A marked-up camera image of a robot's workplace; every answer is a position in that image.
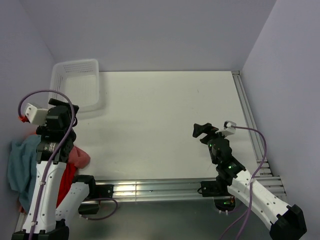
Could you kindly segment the red t shirt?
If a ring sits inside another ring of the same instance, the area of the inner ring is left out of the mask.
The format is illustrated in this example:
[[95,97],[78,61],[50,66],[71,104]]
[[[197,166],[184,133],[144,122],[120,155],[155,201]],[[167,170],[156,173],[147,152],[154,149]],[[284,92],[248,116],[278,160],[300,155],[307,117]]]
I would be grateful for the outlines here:
[[67,163],[66,168],[64,170],[64,173],[62,175],[59,191],[58,191],[58,197],[56,202],[56,207],[60,205],[60,203],[63,201],[65,196],[68,194],[71,185],[73,183],[73,179],[75,177],[75,174],[77,173],[77,168],[73,163]]

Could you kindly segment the blue grey t shirt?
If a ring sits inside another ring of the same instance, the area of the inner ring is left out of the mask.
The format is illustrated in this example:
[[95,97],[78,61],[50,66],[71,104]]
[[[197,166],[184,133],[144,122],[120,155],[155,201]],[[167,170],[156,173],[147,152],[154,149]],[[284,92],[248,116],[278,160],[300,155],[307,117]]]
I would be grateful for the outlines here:
[[37,178],[37,146],[41,137],[29,135],[24,140],[11,142],[7,164],[7,179],[11,190],[18,193],[22,208],[29,212]]

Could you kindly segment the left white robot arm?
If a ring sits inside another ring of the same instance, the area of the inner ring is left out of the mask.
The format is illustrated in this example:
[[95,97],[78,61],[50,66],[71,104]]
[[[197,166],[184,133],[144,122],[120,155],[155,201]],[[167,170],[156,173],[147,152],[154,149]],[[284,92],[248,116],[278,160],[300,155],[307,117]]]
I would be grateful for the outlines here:
[[20,231],[12,234],[13,240],[67,240],[70,221],[82,202],[96,197],[98,188],[92,175],[76,175],[71,187],[57,204],[59,189],[69,154],[74,147],[75,116],[79,110],[72,105],[51,98],[50,109],[29,105],[27,120],[38,124],[36,132],[41,142],[36,148],[36,182],[32,202]]

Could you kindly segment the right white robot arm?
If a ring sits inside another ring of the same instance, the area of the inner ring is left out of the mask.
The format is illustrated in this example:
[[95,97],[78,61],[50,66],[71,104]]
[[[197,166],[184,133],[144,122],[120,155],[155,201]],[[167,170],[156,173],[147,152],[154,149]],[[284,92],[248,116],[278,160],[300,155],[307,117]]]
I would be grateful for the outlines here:
[[225,121],[223,129],[210,123],[193,125],[193,138],[205,135],[200,142],[207,146],[211,162],[218,173],[211,186],[201,186],[199,194],[203,197],[229,194],[247,206],[247,210],[238,218],[243,223],[237,239],[240,238],[250,214],[254,213],[265,224],[273,240],[299,240],[307,232],[302,209],[276,197],[256,180],[259,168],[250,173],[233,156],[227,137],[235,134],[237,129],[239,126],[232,121]]

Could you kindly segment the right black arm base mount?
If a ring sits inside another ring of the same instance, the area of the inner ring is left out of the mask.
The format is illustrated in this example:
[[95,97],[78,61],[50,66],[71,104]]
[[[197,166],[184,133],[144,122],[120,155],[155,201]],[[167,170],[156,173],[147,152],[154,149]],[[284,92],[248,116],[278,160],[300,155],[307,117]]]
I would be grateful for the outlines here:
[[228,193],[227,186],[220,181],[201,181],[197,192],[204,198],[213,198],[218,210],[232,211],[236,207],[235,197]]

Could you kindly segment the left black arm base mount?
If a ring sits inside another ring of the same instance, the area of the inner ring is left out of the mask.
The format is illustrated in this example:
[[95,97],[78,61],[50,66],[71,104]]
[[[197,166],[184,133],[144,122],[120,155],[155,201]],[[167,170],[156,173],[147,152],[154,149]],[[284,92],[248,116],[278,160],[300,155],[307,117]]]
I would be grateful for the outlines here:
[[78,208],[78,213],[80,215],[95,215],[98,213],[101,207],[101,201],[96,201],[93,199],[98,198],[112,198],[114,192],[113,184],[98,184],[95,187],[95,192],[93,195],[87,197]]

